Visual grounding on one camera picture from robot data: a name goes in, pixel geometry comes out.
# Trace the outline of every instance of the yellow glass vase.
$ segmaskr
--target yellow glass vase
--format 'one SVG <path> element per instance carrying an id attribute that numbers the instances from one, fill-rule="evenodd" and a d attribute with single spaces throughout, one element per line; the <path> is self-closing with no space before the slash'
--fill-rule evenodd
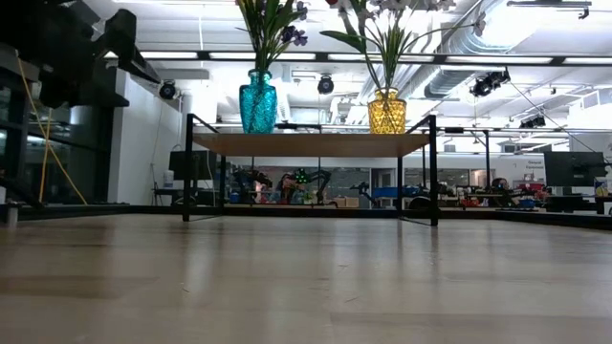
<path id="1" fill-rule="evenodd" d="M 405 132 L 405 101 L 397 99 L 398 90 L 376 90 L 376 100 L 367 104 L 371 134 L 403 134 Z"/>

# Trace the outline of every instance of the blue glass vase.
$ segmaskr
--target blue glass vase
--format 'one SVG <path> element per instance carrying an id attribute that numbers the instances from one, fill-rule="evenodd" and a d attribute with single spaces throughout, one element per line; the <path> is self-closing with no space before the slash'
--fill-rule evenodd
<path id="1" fill-rule="evenodd" d="M 272 74 L 250 70 L 250 85 L 240 86 L 240 117 L 245 134 L 271 134 L 276 123 L 276 89 Z"/>

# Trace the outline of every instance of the spotlight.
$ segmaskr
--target spotlight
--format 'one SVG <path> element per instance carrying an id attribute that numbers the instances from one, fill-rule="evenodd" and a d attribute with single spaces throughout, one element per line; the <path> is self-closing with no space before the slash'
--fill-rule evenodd
<path id="1" fill-rule="evenodd" d="M 318 92 L 321 95 L 329 95 L 334 92 L 334 81 L 330 75 L 322 75 L 321 81 L 318 82 Z"/>
<path id="2" fill-rule="evenodd" d="M 476 84 L 470 88 L 470 93 L 475 97 L 486 97 L 492 91 L 501 87 L 502 84 L 510 81 L 508 68 L 504 72 L 491 72 L 485 76 L 476 78 Z"/>
<path id="3" fill-rule="evenodd" d="M 518 129 L 533 129 L 544 126 L 546 126 L 546 119 L 544 119 L 544 116 L 538 116 L 536 118 L 523 120 Z"/>
<path id="4" fill-rule="evenodd" d="M 534 125 L 538 127 L 546 126 L 546 119 L 543 116 L 538 116 L 534 119 Z"/>
<path id="5" fill-rule="evenodd" d="M 174 80 L 166 80 L 160 87 L 160 97 L 165 100 L 174 100 L 181 96 L 181 90 L 175 86 Z"/>

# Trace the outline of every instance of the monitor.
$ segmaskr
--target monitor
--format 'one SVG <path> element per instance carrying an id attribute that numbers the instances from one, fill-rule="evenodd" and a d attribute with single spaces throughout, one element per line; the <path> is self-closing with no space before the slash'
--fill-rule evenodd
<path id="1" fill-rule="evenodd" d="M 191 153 L 192 170 L 191 179 L 193 181 L 212 180 L 217 168 L 217 155 L 210 151 L 193 151 Z M 184 181 L 185 174 L 185 151 L 175 151 L 170 153 L 170 168 L 174 171 L 175 181 Z"/>
<path id="2" fill-rule="evenodd" d="M 601 152 L 544 152 L 548 186 L 593 186 L 605 177 Z"/>

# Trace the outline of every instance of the vase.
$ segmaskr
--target vase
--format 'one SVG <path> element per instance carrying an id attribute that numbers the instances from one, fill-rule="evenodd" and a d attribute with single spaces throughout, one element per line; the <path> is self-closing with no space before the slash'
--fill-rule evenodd
<path id="1" fill-rule="evenodd" d="M 376 90 L 376 99 L 367 104 L 371 134 L 403 134 L 405 132 L 405 101 L 397 99 L 398 90 Z"/>
<path id="2" fill-rule="evenodd" d="M 270 134 L 276 123 L 276 89 L 268 71 L 250 70 L 250 85 L 240 86 L 240 118 L 245 134 Z"/>

